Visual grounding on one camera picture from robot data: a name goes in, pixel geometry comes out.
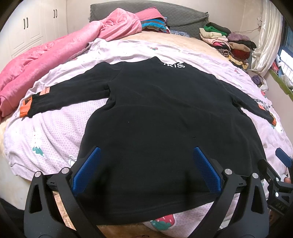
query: sweatshirt sleeve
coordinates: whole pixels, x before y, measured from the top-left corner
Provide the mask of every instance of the sweatshirt sleeve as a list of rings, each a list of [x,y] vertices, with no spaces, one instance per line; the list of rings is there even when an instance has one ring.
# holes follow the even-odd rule
[[[273,115],[267,111],[262,105],[259,105],[246,93],[242,92],[233,85],[220,80],[224,88],[229,92],[236,106],[243,107],[251,113],[266,119],[270,124],[276,126],[277,122]]]
[[[26,99],[20,108],[20,117],[32,117],[48,110],[109,97],[108,82],[122,70],[123,62],[101,62],[92,69],[63,81]]]

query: silver bolt head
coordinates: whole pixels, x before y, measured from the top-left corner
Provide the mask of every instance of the silver bolt head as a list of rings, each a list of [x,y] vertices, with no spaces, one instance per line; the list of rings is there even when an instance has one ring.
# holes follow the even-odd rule
[[[38,172],[35,173],[35,177],[40,177],[40,176],[41,176],[41,172],[40,171],[38,171]]]
[[[258,179],[258,174],[257,173],[253,173],[252,176],[256,179]]]
[[[230,175],[230,174],[232,174],[232,170],[231,169],[225,169],[225,173]]]
[[[69,172],[69,168],[65,167],[61,170],[61,173],[67,174]]]

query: white bedroom wall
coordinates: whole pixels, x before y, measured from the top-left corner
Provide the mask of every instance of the white bedroom wall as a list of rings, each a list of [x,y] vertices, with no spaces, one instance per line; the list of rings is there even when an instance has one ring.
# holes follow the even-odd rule
[[[269,90],[265,93],[278,113],[281,124],[291,143],[293,143],[293,102],[280,88],[268,72],[264,76]]]
[[[112,0],[67,0],[68,33],[80,30],[90,16],[90,5]],[[209,12],[209,20],[231,31],[257,28],[257,17],[262,15],[263,0],[163,0],[202,12]],[[258,45],[259,30],[247,34]]]

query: black sweatshirt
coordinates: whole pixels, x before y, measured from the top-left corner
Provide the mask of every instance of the black sweatshirt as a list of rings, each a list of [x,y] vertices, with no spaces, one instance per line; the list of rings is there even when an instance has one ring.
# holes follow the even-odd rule
[[[241,107],[272,123],[268,111],[211,74],[157,57],[99,63],[33,95],[28,116],[107,97],[89,118],[78,155],[101,149],[95,177],[78,195],[96,224],[143,222],[214,201],[193,162],[196,146],[240,175],[258,173],[265,158]]]

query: gray pillow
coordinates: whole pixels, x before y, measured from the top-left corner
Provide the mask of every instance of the gray pillow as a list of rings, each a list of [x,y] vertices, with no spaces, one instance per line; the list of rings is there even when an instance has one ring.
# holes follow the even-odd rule
[[[191,37],[200,39],[199,28],[202,28],[209,14],[180,5],[144,0],[126,0],[97,3],[91,5],[90,22],[106,18],[116,8],[136,13],[144,9],[156,7],[158,11],[167,17],[167,26],[170,30],[187,32]]]

